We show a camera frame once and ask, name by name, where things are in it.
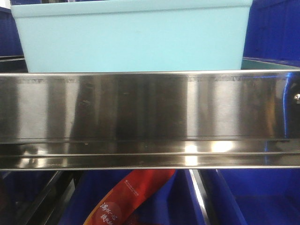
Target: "metal bolt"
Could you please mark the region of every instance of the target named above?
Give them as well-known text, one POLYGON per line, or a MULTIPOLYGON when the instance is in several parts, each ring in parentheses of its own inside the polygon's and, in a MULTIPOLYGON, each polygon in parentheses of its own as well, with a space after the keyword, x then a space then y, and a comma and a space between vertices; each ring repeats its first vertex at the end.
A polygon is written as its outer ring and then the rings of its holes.
POLYGON ((294 96, 294 100, 296 101, 297 104, 300 104, 300 94, 296 94, 294 96))

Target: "red package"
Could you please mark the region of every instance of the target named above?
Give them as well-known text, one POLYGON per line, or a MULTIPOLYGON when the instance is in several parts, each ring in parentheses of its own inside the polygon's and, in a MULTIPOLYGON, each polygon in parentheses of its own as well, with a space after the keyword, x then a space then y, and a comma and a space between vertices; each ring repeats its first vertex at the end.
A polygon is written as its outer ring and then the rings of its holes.
POLYGON ((133 170, 98 203, 83 225, 122 225, 174 173, 174 169, 133 170))

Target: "stainless steel shelf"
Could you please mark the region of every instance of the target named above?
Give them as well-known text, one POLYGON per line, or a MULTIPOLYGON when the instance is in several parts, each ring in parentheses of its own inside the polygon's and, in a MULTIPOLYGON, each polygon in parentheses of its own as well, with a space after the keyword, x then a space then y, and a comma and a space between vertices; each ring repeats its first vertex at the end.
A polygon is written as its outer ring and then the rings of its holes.
POLYGON ((1 74, 0 169, 300 167, 300 70, 276 67, 1 74))

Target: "light blue plastic container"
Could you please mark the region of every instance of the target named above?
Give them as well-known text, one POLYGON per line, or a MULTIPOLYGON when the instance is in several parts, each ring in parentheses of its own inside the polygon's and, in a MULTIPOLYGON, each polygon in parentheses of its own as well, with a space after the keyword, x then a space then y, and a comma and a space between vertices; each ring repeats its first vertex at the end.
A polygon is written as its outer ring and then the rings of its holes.
POLYGON ((30 72, 240 69, 252 0, 12 6, 30 72))

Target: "blue crate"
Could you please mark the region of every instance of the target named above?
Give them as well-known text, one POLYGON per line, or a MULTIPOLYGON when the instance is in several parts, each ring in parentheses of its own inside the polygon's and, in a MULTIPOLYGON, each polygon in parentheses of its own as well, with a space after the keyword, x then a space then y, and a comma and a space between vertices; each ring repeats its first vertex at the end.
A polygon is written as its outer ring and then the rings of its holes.
POLYGON ((296 225, 300 222, 299 169, 204 172, 223 225, 296 225))
MULTIPOLYGON (((88 171, 82 176, 59 225, 82 225, 98 202, 130 171, 88 171)), ((162 225, 203 225, 188 171, 179 170, 135 213, 141 222, 162 225)))
POLYGON ((0 56, 23 55, 10 9, 0 7, 0 56))
POLYGON ((299 0, 254 0, 244 56, 300 60, 299 12, 299 0))
POLYGON ((49 181, 53 171, 2 172, 12 202, 32 202, 49 181))

